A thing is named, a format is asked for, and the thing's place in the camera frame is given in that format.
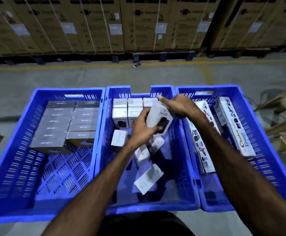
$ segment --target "concrete floor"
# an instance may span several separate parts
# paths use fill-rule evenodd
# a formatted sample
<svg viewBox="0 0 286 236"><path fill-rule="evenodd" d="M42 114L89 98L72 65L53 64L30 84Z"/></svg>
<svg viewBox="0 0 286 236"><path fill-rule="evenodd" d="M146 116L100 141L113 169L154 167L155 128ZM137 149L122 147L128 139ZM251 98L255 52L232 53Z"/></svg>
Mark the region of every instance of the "concrete floor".
<svg viewBox="0 0 286 236"><path fill-rule="evenodd" d="M239 85L253 106L286 89L286 53L273 53L258 60L253 57L194 59L192 63L172 60L165 63L144 61L134 68L130 61L52 63L46 66L23 64L0 66L0 117L21 115L36 88L106 87L131 85L132 93L149 92L155 84ZM0 154L15 122L0 122ZM197 236L251 235L236 212L174 212ZM0 236L40 235L48 222L0 224Z"/></svg>

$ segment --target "hand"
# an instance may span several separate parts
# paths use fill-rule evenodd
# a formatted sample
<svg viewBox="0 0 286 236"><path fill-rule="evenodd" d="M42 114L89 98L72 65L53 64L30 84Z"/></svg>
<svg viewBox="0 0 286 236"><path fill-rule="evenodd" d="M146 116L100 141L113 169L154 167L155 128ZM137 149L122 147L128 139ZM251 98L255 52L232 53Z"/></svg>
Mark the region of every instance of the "hand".
<svg viewBox="0 0 286 236"><path fill-rule="evenodd" d="M129 142L134 144L134 146L139 148L146 142L148 142L149 139L153 137L154 134L156 134L158 131L162 130L162 127L147 127L146 126L146 118L150 111L150 108L144 108L134 124L132 125L132 132L129 139Z"/></svg>
<svg viewBox="0 0 286 236"><path fill-rule="evenodd" d="M189 98L183 94L174 96L171 100L158 95L158 99L165 104L170 111L173 111L176 115L183 118L188 117L196 118L199 120L207 120L205 114L198 108L198 106Z"/></svg>

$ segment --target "white product box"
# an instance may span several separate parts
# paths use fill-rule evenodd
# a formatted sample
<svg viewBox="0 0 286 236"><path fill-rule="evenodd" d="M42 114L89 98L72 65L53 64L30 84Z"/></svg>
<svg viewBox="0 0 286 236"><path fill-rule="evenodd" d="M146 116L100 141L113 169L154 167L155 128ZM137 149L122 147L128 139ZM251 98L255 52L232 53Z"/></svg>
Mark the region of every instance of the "white product box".
<svg viewBox="0 0 286 236"><path fill-rule="evenodd" d="M121 147L126 143L128 139L128 132L122 130L115 130L113 134L113 139L111 140L111 145L115 150L120 150Z"/></svg>
<svg viewBox="0 0 286 236"><path fill-rule="evenodd" d="M148 151L150 152L150 155L154 155L163 145L165 144L165 140L158 135L154 135L149 141L148 141Z"/></svg>
<svg viewBox="0 0 286 236"><path fill-rule="evenodd" d="M140 108L143 107L142 98L128 98L128 107L129 108Z"/></svg>
<svg viewBox="0 0 286 236"><path fill-rule="evenodd" d="M150 108L153 105L154 101L158 101L157 98L143 98L143 107Z"/></svg>
<svg viewBox="0 0 286 236"><path fill-rule="evenodd" d="M214 117L213 117L213 114L212 114L212 112L211 112L211 110L210 110L210 107L208 106L207 101L202 100L202 101L197 101L197 102L195 102L195 103L196 103L196 105L198 106L198 108L200 108L200 110L205 113L206 118L207 118L207 119L209 120L209 122L214 126L214 128L216 129L216 131L217 131L219 134L221 134L220 131L219 131L219 128L218 128L218 126L217 126L217 124L216 124L216 121L215 121L215 119L214 119Z"/></svg>
<svg viewBox="0 0 286 236"><path fill-rule="evenodd" d="M226 138L234 148L245 157L254 157L256 155L248 136L239 120L228 97L218 97L214 106L217 117L224 130L222 136Z"/></svg>
<svg viewBox="0 0 286 236"><path fill-rule="evenodd" d="M113 99L113 108L127 108L128 99L127 98L114 98Z"/></svg>
<svg viewBox="0 0 286 236"><path fill-rule="evenodd" d="M213 174L215 173L215 168L212 162L212 159L208 153L208 150L206 146L204 145L204 142L196 129L196 127L193 125L193 123L187 118L189 128L192 132L193 141L195 144L196 149L198 150L199 157L196 159L200 174Z"/></svg>
<svg viewBox="0 0 286 236"><path fill-rule="evenodd" d="M113 122L117 128L129 128L127 108L113 108Z"/></svg>
<svg viewBox="0 0 286 236"><path fill-rule="evenodd" d="M134 185L138 188L142 195L146 192L163 176L164 172L156 165L153 164L143 175L140 176Z"/></svg>
<svg viewBox="0 0 286 236"><path fill-rule="evenodd" d="M134 121L138 118L140 113L142 112L143 108L131 108L128 107L128 122L129 122L129 127L132 127Z"/></svg>
<svg viewBox="0 0 286 236"><path fill-rule="evenodd" d="M154 101L150 112L147 115L146 125L148 127L162 126L163 129L157 135L165 135L173 118L167 107L160 101Z"/></svg>
<svg viewBox="0 0 286 236"><path fill-rule="evenodd" d="M137 168L139 168L150 161L151 155L147 149L147 146L144 144L134 152L133 157Z"/></svg>

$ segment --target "person's forearm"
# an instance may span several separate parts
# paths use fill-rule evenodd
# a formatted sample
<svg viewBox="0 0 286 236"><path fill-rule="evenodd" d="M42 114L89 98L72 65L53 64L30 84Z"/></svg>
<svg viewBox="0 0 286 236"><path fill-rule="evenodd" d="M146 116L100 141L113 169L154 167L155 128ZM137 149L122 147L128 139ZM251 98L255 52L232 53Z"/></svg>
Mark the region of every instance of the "person's forearm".
<svg viewBox="0 0 286 236"><path fill-rule="evenodd" d="M207 147L229 201L253 234L286 234L286 201L214 127L189 116Z"/></svg>
<svg viewBox="0 0 286 236"><path fill-rule="evenodd" d="M96 235L121 175L137 149L128 141L110 164L47 226L43 236Z"/></svg>

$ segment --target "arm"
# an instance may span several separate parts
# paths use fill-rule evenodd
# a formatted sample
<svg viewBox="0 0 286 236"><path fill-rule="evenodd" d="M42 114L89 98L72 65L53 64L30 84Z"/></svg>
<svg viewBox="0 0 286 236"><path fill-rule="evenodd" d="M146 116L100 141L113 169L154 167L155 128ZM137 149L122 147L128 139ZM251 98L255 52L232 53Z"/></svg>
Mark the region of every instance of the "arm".
<svg viewBox="0 0 286 236"><path fill-rule="evenodd" d="M47 226L42 236L96 235L121 175L134 151L146 143L159 127L148 128L145 108L132 127L131 137L118 155Z"/></svg>
<svg viewBox="0 0 286 236"><path fill-rule="evenodd" d="M190 98L179 94L159 99L196 126L225 194L251 233L286 235L286 201L275 187L216 132Z"/></svg>

